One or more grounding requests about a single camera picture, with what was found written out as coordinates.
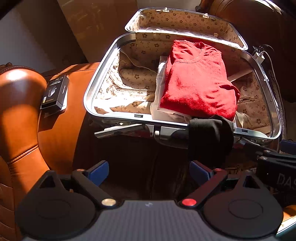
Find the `black garment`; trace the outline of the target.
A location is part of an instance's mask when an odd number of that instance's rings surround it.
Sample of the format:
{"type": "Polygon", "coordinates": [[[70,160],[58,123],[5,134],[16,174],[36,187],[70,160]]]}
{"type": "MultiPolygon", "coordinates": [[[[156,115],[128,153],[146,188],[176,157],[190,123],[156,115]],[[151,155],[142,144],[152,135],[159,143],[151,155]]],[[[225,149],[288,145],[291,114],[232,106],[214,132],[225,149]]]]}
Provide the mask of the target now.
{"type": "Polygon", "coordinates": [[[169,141],[186,147],[190,159],[210,169],[220,168],[233,148],[233,122],[218,115],[209,119],[194,118],[186,130],[174,132],[169,141]]]}

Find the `brown leather sofa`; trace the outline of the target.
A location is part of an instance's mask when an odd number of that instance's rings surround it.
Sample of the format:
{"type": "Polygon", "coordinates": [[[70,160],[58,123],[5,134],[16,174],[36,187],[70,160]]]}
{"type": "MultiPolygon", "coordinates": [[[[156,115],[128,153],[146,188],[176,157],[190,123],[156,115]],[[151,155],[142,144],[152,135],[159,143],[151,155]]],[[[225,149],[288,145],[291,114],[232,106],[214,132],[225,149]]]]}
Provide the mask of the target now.
{"type": "Polygon", "coordinates": [[[257,178],[249,142],[234,140],[220,167],[227,179],[204,204],[181,207],[199,187],[187,148],[150,135],[95,137],[84,95],[98,66],[54,76],[69,86],[67,107],[52,113],[40,109],[42,75],[1,71],[2,240],[295,240],[295,204],[282,206],[257,178]],[[103,160],[109,175],[99,187],[117,207],[97,207],[71,177],[103,160]]]}

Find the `white charger plug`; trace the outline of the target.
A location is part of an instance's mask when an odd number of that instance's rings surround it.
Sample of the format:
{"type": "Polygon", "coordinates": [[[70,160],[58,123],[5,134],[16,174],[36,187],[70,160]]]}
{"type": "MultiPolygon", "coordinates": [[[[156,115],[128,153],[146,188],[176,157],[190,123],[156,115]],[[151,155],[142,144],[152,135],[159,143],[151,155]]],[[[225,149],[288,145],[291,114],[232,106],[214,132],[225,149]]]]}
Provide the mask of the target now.
{"type": "Polygon", "coordinates": [[[259,46],[259,47],[253,46],[253,57],[259,64],[262,64],[262,62],[265,60],[265,57],[263,54],[264,54],[264,48],[262,46],[259,46]]]}

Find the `silver suitcase floral lining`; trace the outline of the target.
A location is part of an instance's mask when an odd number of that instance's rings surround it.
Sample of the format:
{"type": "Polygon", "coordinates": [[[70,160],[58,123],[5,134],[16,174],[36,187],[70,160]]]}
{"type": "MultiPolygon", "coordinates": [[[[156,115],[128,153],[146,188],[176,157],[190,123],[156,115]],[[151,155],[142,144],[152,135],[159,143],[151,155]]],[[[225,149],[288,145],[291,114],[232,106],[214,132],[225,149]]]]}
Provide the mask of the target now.
{"type": "Polygon", "coordinates": [[[104,55],[84,95],[97,138],[150,135],[187,147],[198,124],[221,116],[237,142],[280,139],[280,97],[262,62],[228,21],[180,9],[145,8],[104,55]]]}

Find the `white folded garment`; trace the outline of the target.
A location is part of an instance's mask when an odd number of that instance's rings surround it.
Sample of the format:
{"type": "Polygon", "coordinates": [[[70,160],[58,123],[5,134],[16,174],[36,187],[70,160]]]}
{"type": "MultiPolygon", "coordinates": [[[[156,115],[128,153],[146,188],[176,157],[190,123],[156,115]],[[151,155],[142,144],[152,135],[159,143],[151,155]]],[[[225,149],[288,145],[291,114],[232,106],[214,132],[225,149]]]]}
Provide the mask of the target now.
{"type": "Polygon", "coordinates": [[[163,96],[166,92],[166,68],[168,63],[167,56],[159,59],[158,72],[156,76],[156,90],[154,101],[150,105],[150,112],[153,120],[169,121],[176,123],[189,123],[192,119],[189,115],[162,107],[163,96]]]}

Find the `small black product box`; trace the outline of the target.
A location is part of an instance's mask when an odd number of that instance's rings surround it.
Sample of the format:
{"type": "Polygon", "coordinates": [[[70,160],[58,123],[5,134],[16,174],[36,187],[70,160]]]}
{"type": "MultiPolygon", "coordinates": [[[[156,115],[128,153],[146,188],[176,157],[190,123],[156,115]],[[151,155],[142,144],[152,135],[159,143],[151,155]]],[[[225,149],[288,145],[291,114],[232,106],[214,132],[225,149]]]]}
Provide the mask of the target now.
{"type": "Polygon", "coordinates": [[[46,110],[50,113],[61,111],[67,94],[69,77],[62,75],[50,80],[44,92],[41,110],[46,110]]]}

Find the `red sweater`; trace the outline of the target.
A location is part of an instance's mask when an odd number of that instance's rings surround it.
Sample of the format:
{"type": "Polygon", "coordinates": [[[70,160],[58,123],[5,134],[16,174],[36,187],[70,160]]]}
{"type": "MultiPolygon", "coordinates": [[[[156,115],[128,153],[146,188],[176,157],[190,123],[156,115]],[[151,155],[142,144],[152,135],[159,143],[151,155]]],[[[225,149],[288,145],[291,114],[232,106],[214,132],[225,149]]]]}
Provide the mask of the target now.
{"type": "Polygon", "coordinates": [[[162,107],[195,118],[219,115],[232,121],[239,98],[239,90],[227,79],[219,50],[203,42],[173,42],[162,107]]]}

